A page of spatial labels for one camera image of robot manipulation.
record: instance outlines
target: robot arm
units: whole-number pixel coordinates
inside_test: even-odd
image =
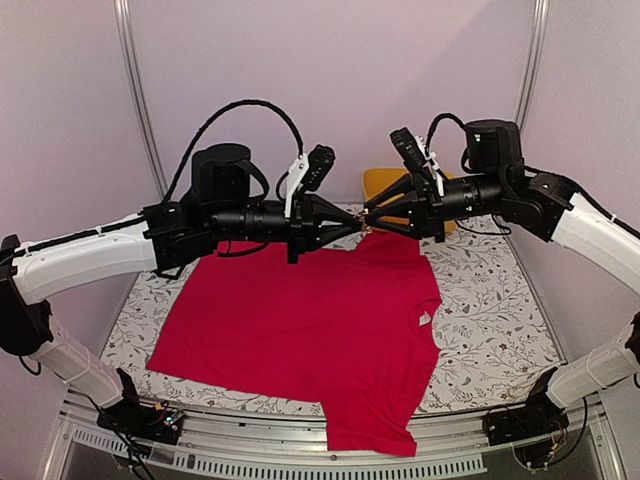
[[[500,214],[544,241],[573,250],[640,295],[638,232],[609,215],[572,180],[527,169],[514,123],[481,120],[460,125],[467,137],[462,165],[471,175],[445,181],[443,188],[438,186],[442,176],[431,162],[433,155],[423,148],[430,139],[423,145],[406,128],[391,134],[409,173],[365,204],[369,226],[444,241],[444,221]],[[536,175],[528,177],[526,170]],[[388,216],[409,221],[398,225],[387,222]],[[640,314],[609,342],[545,372],[521,409],[489,413],[489,440],[510,442],[551,432],[557,425],[566,427],[566,407],[635,373],[640,373]],[[527,428],[514,426],[514,414],[527,419]]]
[[[308,193],[320,186],[334,158],[333,150],[322,146],[297,158],[286,202],[279,202],[265,199],[268,183],[250,162],[247,147],[214,145],[194,155],[192,187],[180,201],[163,201],[120,222],[44,242],[5,238],[0,248],[0,348],[40,362],[87,394],[102,413],[101,426],[176,443],[179,415],[140,405],[129,375],[102,363],[74,339],[46,299],[114,275],[164,275],[214,253],[221,241],[286,243],[288,260],[296,263],[301,254],[362,227],[358,218]],[[249,196],[250,177],[262,185],[262,195]],[[171,422],[161,423],[165,417]]]

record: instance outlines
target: metal frame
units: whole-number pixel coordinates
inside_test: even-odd
[[[151,117],[147,109],[144,89],[142,86],[142,78],[140,76],[140,68],[138,66],[138,56],[136,54],[135,42],[133,39],[133,26],[131,24],[131,12],[129,10],[129,0],[114,0],[116,10],[116,21],[118,23],[118,32],[120,34],[120,43],[122,45],[122,54],[127,69],[127,77],[129,79],[129,87],[131,88],[131,96],[136,111],[136,118],[140,126],[140,133],[144,141],[144,147],[149,160],[149,167],[153,181],[158,192],[158,196],[162,198],[167,191],[167,177],[160,161],[158,154],[158,146],[151,125]]]
[[[518,100],[518,109],[516,111],[516,123],[520,127],[520,131],[524,130],[529,108],[531,107],[531,99],[533,98],[534,86],[538,77],[538,69],[544,46],[548,13],[549,0],[536,0],[531,25],[531,39],[529,40],[529,53],[527,54],[527,66],[525,68],[520,98]]]
[[[624,470],[602,404],[597,396],[588,400],[588,433],[591,435],[584,441],[594,442],[603,477],[622,480]],[[482,431],[484,412],[414,418],[409,430],[418,442],[418,453],[415,458],[402,458],[372,452],[329,452],[324,419],[274,420],[264,414],[249,417],[238,411],[172,406],[185,408],[183,436],[175,447],[153,444],[149,463],[214,478],[455,478],[483,471],[484,454],[512,448],[512,444],[489,446]],[[569,409],[568,415],[570,430],[580,429],[584,415],[582,405]],[[57,442],[49,457],[45,480],[61,479],[72,442],[123,455],[123,445],[111,432],[97,428],[95,420],[96,412],[86,397],[70,392],[56,424]],[[515,445],[546,438],[548,436],[540,436]]]

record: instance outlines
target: yellow object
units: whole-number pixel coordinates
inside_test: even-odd
[[[402,177],[407,170],[404,168],[372,168],[371,170],[367,170],[364,172],[362,176],[362,183],[364,186],[364,196],[367,200],[375,197],[380,192],[384,191],[389,185]],[[447,178],[454,178],[453,174],[449,172],[444,172]],[[394,200],[396,197],[389,199],[388,203]],[[396,218],[396,217],[383,217],[383,220],[390,223],[399,223],[401,225],[406,225],[409,221],[406,218]],[[455,222],[445,222],[444,231],[445,233],[451,233],[456,229]]]

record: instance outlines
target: floral tablecloth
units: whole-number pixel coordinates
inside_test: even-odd
[[[490,217],[465,226],[495,231]],[[362,234],[332,248],[353,249]],[[442,294],[433,322],[438,365],[416,413],[448,413],[515,403],[538,373],[560,362],[547,325],[511,248],[502,237],[461,229],[446,242],[422,242]],[[141,274],[111,332],[102,359],[124,368],[146,397],[264,413],[322,415],[319,404],[234,392],[146,370],[162,325],[195,268],[179,280]]]

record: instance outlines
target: gray wall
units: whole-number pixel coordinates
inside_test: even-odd
[[[635,227],[640,226],[638,25],[638,2],[551,2],[524,135],[528,164],[574,178]],[[572,358],[606,341],[640,310],[636,295],[577,255],[526,233],[517,240]],[[602,398],[629,478],[640,478],[640,392],[626,380]]]
[[[157,201],[111,0],[0,2],[0,45],[0,236],[51,238]],[[98,351],[129,281],[65,292],[53,308]],[[4,352],[0,372],[0,477],[34,479],[65,389]]]
[[[424,134],[453,111],[513,118],[534,2],[510,0],[140,0],[131,5],[145,92],[165,170],[223,105],[263,98],[291,115],[307,151],[332,146],[320,194],[362,199],[362,173],[401,166],[389,133]],[[232,112],[200,142],[237,141],[272,186],[296,155],[286,126]],[[443,124],[434,147],[457,171],[464,138]]]

